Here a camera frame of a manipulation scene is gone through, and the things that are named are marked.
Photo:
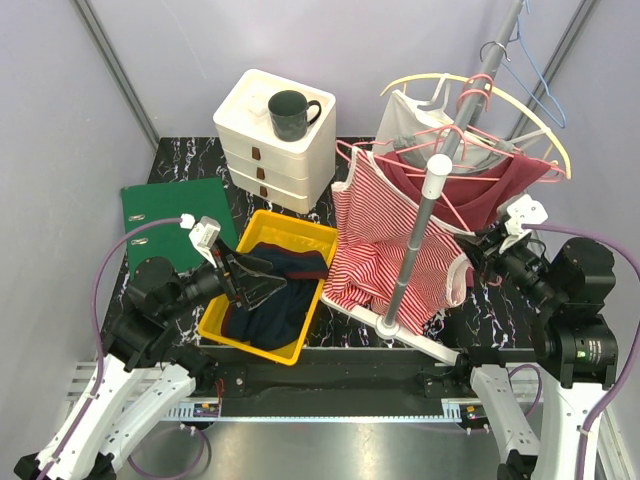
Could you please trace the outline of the navy tank top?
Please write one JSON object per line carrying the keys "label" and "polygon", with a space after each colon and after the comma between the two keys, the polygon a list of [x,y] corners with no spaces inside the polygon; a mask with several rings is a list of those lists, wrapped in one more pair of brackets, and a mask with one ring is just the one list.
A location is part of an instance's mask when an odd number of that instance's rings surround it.
{"label": "navy tank top", "polygon": [[273,266],[271,273],[285,278],[287,284],[254,310],[230,305],[221,325],[221,335],[272,351],[299,338],[318,282],[328,278],[329,267],[322,254],[315,250],[294,252],[260,242],[250,254],[269,261]]}

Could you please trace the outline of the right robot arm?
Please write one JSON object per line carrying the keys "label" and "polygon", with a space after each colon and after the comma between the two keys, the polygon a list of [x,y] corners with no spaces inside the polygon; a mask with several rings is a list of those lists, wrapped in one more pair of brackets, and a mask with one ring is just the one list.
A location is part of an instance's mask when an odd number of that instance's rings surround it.
{"label": "right robot arm", "polygon": [[601,314],[616,284],[614,256],[597,240],[573,237],[547,261],[528,236],[506,240],[503,226],[456,238],[476,271],[511,283],[535,309],[528,324],[544,393],[542,435],[529,432],[514,396],[500,388],[509,374],[497,350],[464,350],[455,387],[482,400],[501,454],[498,478],[591,479],[600,415],[619,384],[618,343]]}

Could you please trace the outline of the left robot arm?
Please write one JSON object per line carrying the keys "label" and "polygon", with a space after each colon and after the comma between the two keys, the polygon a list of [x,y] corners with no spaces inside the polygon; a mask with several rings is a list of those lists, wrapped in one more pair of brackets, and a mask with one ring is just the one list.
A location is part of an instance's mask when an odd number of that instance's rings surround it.
{"label": "left robot arm", "polygon": [[21,479],[113,479],[144,437],[189,395],[208,394],[216,362],[178,346],[175,320],[224,296],[253,310],[282,290],[270,262],[235,251],[178,273],[164,257],[139,264],[124,310],[102,335],[96,369],[71,416],[40,452],[20,458]]}

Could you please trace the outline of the light blue wire hanger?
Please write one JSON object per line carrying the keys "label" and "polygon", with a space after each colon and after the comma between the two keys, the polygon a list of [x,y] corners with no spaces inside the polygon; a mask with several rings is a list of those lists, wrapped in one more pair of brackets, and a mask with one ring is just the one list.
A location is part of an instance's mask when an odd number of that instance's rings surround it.
{"label": "light blue wire hanger", "polygon": [[550,81],[546,79],[543,74],[542,69],[538,66],[534,56],[532,55],[527,42],[523,35],[522,30],[522,20],[521,13],[516,15],[516,24],[514,27],[515,34],[510,37],[507,41],[507,44],[510,45],[512,43],[516,43],[519,45],[522,53],[527,59],[530,67],[536,74],[536,77],[541,84],[542,93],[535,94],[531,88],[529,88],[525,82],[520,78],[520,76],[514,71],[514,69],[510,66],[511,60],[508,56],[505,56],[501,61],[502,65],[506,68],[509,74],[516,80],[519,86],[529,94],[531,100],[534,101],[534,105],[541,108],[543,113],[559,128],[565,129],[567,126],[567,117],[566,113],[558,101],[558,99],[553,95],[550,88]]}

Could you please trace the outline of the red white striped tank top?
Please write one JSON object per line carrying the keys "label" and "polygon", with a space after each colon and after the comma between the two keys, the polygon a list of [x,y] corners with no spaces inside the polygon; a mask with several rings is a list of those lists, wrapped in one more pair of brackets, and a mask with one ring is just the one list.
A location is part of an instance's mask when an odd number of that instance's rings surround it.
{"label": "red white striped tank top", "polygon": [[[347,178],[331,185],[338,248],[324,295],[350,310],[369,306],[388,310],[407,250],[418,205],[400,192],[377,166],[372,154],[357,148]],[[459,230],[429,220],[411,278],[396,315],[415,334],[442,309],[463,304],[471,264],[454,240]]]}

